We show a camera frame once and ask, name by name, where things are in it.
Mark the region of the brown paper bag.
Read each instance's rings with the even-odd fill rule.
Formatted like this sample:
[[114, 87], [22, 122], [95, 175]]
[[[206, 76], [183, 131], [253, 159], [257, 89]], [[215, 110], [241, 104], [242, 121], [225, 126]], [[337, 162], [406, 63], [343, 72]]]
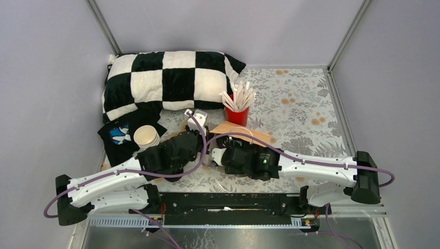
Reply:
[[212, 133], [214, 134], [242, 133], [257, 138], [258, 140], [263, 141], [266, 144], [271, 143], [271, 136], [269, 134], [251, 128], [247, 128], [244, 126], [240, 126], [238, 124], [229, 121], [224, 121], [221, 124], [219, 124], [217, 127], [215, 127], [212, 130]]

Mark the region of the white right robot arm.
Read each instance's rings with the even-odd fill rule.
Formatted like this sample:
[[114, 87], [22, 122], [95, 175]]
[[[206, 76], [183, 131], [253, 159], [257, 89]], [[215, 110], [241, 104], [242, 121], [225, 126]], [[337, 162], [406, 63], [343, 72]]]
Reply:
[[296, 177], [322, 180], [319, 185], [300, 189], [300, 205], [320, 208], [345, 199], [361, 204], [381, 201], [377, 166], [365, 151], [357, 151], [353, 157], [325, 158], [273, 150], [235, 137], [218, 139], [218, 143], [211, 158], [227, 174], [261, 181]]

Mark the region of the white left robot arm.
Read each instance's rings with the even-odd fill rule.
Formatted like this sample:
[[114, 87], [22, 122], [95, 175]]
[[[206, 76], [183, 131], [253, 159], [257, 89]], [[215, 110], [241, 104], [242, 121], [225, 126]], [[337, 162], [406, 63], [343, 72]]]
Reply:
[[56, 177], [57, 218], [60, 226], [85, 220], [98, 211], [127, 211], [158, 206], [157, 187], [149, 182], [165, 178], [170, 182], [195, 171], [185, 172], [184, 166], [207, 152], [209, 130], [207, 113], [187, 110], [186, 130], [149, 147], [135, 157], [108, 170], [80, 178], [65, 174]]

